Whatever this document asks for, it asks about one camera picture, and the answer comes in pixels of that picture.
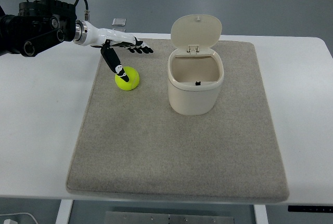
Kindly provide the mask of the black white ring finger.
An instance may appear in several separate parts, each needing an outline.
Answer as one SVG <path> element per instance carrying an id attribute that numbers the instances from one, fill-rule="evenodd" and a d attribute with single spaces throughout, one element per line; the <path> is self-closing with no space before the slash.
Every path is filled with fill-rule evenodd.
<path id="1" fill-rule="evenodd" d="M 126 50 L 130 51 L 131 53 L 139 53 L 139 54 L 142 54 L 142 53 L 147 53 L 146 49 L 144 48 L 141 48 L 141 47 L 134 47 L 134 48 L 126 48 Z"/>

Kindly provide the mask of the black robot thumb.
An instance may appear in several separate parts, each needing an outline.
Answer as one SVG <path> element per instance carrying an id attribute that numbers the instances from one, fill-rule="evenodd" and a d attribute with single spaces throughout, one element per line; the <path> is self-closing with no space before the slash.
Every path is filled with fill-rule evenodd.
<path id="1" fill-rule="evenodd" d="M 129 82 L 130 79 L 126 74 L 123 65 L 121 64 L 117 53 L 111 47 L 110 40 L 105 41 L 105 43 L 102 45 L 100 52 L 111 71 L 126 83 Z"/>

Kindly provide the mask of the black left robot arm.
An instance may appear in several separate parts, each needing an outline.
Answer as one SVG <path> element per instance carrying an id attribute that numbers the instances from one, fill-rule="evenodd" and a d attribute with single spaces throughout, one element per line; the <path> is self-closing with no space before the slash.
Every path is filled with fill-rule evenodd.
<path id="1" fill-rule="evenodd" d="M 16 16 L 1 11 L 1 55 L 35 57 L 63 42 L 89 45 L 99 48 L 110 70 L 129 82 L 129 75 L 114 49 L 120 47 L 139 54 L 150 54 L 153 50 L 130 33 L 93 26 L 89 22 L 88 9 L 85 19 L 78 20 L 76 6 L 77 3 L 58 0 L 35 0 L 20 3 Z"/>

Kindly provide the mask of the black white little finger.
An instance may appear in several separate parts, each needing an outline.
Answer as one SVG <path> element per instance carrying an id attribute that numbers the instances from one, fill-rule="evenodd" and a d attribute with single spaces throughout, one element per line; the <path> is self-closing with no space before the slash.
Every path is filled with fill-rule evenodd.
<path id="1" fill-rule="evenodd" d="M 139 48 L 136 48 L 136 47 L 134 47 L 134 48 L 126 47 L 126 48 L 124 48 L 124 49 L 130 51 L 131 53 L 135 53 L 135 52 L 137 52 L 137 53 L 142 53 L 142 51 L 141 51 Z"/>

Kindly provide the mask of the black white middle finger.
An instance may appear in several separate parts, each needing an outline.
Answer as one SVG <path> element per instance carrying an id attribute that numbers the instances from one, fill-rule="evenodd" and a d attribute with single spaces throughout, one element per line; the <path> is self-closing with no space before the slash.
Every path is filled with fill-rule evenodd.
<path id="1" fill-rule="evenodd" d="M 153 53 L 153 50 L 149 47 L 149 48 L 144 48 L 146 49 L 147 53 Z"/>

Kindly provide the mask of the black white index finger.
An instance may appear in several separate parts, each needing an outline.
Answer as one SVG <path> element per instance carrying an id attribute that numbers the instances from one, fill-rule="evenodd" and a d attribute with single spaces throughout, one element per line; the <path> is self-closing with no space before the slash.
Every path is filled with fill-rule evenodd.
<path id="1" fill-rule="evenodd" d="M 149 48 L 149 46 L 141 39 L 134 37 L 134 41 L 135 41 L 134 43 L 135 48 Z"/>

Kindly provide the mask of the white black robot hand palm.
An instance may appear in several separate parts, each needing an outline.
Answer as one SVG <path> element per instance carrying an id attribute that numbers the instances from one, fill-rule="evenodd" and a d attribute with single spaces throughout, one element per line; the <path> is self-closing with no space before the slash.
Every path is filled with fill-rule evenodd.
<path id="1" fill-rule="evenodd" d="M 101 47 L 106 41 L 110 45 L 125 43 L 125 46 L 135 45 L 135 37 L 130 33 L 112 29 L 97 28 L 88 21 L 76 21 L 73 42 L 82 46 Z"/>

